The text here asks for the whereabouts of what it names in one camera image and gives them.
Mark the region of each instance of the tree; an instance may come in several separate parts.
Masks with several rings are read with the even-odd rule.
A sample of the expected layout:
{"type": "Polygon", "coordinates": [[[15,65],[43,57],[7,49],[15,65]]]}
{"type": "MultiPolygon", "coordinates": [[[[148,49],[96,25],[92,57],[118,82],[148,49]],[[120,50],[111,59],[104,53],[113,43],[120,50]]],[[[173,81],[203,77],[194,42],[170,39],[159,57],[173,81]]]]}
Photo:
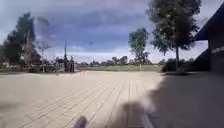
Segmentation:
{"type": "Polygon", "coordinates": [[[165,59],[160,60],[158,64],[159,64],[159,65],[165,65],[165,64],[166,64],[165,59]]]}
{"type": "Polygon", "coordinates": [[[120,58],[120,63],[121,63],[121,65],[126,65],[128,63],[128,57],[127,56],[122,56],[120,58]]]}
{"type": "Polygon", "coordinates": [[[100,65],[102,65],[102,66],[107,66],[107,62],[103,61],[103,62],[101,62],[100,65]]]}
{"type": "Polygon", "coordinates": [[[79,65],[80,65],[80,67],[88,67],[89,66],[89,64],[86,62],[81,62],[79,65]]]}
{"type": "Polygon", "coordinates": [[[129,64],[133,65],[135,61],[133,59],[129,60],[129,64]]]}
{"type": "Polygon", "coordinates": [[[143,64],[152,64],[152,62],[148,59],[148,57],[149,52],[144,52],[142,57],[143,64]]]}
{"type": "Polygon", "coordinates": [[[179,48],[194,46],[193,33],[198,30],[194,15],[200,12],[200,6],[201,0],[152,0],[149,4],[147,13],[156,25],[151,44],[164,54],[175,50],[176,66],[179,48]]]}
{"type": "Polygon", "coordinates": [[[33,44],[35,40],[33,20],[30,13],[19,17],[15,30],[5,39],[2,47],[4,57],[9,64],[20,64],[21,56],[26,63],[32,63],[34,56],[38,58],[39,54],[33,44]]]}
{"type": "Polygon", "coordinates": [[[194,63],[194,61],[195,61],[194,58],[190,58],[190,59],[188,60],[189,63],[194,63]]]}
{"type": "Polygon", "coordinates": [[[147,52],[144,53],[146,42],[148,40],[149,33],[145,28],[139,28],[137,31],[129,34],[129,45],[131,52],[135,54],[135,59],[139,63],[140,70],[141,64],[144,63],[147,52]]]}
{"type": "Polygon", "coordinates": [[[112,60],[113,60],[113,62],[114,62],[114,65],[117,65],[117,62],[118,62],[117,57],[112,57],[112,60]]]}
{"type": "Polygon", "coordinates": [[[90,63],[90,66],[93,67],[93,66],[98,66],[100,65],[100,63],[98,61],[95,61],[93,60],[91,63],[90,63]]]}
{"type": "Polygon", "coordinates": [[[114,62],[112,60],[107,60],[107,65],[106,66],[112,66],[114,62]]]}
{"type": "Polygon", "coordinates": [[[4,53],[3,53],[3,47],[0,45],[0,66],[5,61],[4,53]]]}
{"type": "Polygon", "coordinates": [[[56,57],[55,62],[61,64],[61,63],[64,63],[64,59],[61,59],[59,57],[56,57]]]}

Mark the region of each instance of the sky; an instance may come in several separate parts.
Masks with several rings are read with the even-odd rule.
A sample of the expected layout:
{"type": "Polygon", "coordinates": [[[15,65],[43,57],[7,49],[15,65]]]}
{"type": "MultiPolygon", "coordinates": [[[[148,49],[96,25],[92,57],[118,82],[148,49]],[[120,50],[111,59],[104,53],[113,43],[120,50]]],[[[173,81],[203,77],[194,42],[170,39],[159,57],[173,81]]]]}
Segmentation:
{"type": "MultiPolygon", "coordinates": [[[[45,52],[45,58],[63,57],[67,42],[68,56],[78,62],[105,61],[113,56],[132,59],[129,33],[142,27],[151,33],[155,28],[146,15],[148,3],[149,0],[0,0],[0,44],[15,28],[18,17],[31,12],[50,24],[43,28],[48,37],[36,29],[37,39],[47,40],[52,47],[45,52]]],[[[202,0],[201,12],[195,16],[197,24],[202,27],[221,3],[222,0],[202,0]]],[[[207,47],[207,41],[196,42],[190,51],[181,50],[180,58],[195,58],[207,47]]],[[[146,51],[154,63],[175,57],[172,51],[164,56],[150,44],[146,51]]]]}

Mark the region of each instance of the paved plaza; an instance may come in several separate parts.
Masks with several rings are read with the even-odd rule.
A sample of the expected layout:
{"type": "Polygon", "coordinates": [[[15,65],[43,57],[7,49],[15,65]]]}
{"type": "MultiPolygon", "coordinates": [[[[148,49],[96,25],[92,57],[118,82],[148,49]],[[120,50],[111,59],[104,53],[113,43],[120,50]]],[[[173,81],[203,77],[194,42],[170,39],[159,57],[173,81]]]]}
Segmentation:
{"type": "Polygon", "coordinates": [[[72,128],[80,116],[88,128],[142,127],[127,103],[148,107],[156,128],[222,128],[223,81],[209,73],[0,75],[0,128],[72,128]]]}

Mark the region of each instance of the building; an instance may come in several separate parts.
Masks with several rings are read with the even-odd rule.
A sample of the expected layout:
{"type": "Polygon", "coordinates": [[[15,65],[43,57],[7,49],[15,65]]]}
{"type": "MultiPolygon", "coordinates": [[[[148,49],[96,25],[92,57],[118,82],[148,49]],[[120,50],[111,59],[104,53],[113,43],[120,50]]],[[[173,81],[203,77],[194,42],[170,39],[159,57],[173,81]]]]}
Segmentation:
{"type": "Polygon", "coordinates": [[[224,73],[224,4],[195,36],[196,41],[207,40],[211,52],[210,70],[224,73]]]}

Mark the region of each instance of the blurred object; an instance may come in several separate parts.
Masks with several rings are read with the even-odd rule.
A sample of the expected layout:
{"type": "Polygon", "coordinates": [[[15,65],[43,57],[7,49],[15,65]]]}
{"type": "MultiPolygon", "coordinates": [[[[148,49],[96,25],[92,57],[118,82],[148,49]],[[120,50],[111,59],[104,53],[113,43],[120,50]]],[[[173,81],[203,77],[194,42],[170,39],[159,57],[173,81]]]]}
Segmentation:
{"type": "Polygon", "coordinates": [[[152,122],[149,119],[148,109],[139,102],[127,103],[123,106],[124,111],[128,114],[129,122],[128,127],[143,127],[154,128],[152,122]]]}
{"type": "Polygon", "coordinates": [[[84,116],[81,116],[76,121],[74,128],[85,128],[86,124],[87,124],[87,119],[84,116]]]}

